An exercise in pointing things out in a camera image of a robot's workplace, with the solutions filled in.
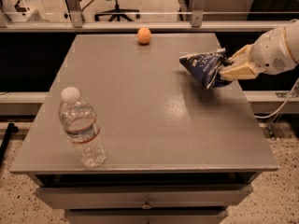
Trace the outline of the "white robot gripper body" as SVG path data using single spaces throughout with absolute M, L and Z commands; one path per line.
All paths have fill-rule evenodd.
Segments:
M 267 75 L 294 69 L 299 64 L 299 25 L 278 27 L 261 35 L 253 43 L 251 58 Z

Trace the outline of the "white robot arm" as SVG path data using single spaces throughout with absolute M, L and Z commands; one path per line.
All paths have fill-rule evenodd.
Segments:
M 299 64 L 299 21 L 278 27 L 238 50 L 219 70 L 222 79 L 254 79 L 260 74 L 278 75 Z

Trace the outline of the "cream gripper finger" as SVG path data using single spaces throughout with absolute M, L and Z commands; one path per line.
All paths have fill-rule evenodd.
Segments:
M 233 81 L 236 79 L 254 79 L 259 75 L 259 68 L 250 62 L 245 62 L 240 65 L 230 65 L 222 68 L 219 74 L 222 79 Z
M 239 66 L 244 64 L 245 62 L 249 62 L 251 48 L 252 45 L 246 45 L 243 48 L 239 49 L 229 58 L 229 62 L 234 66 Z

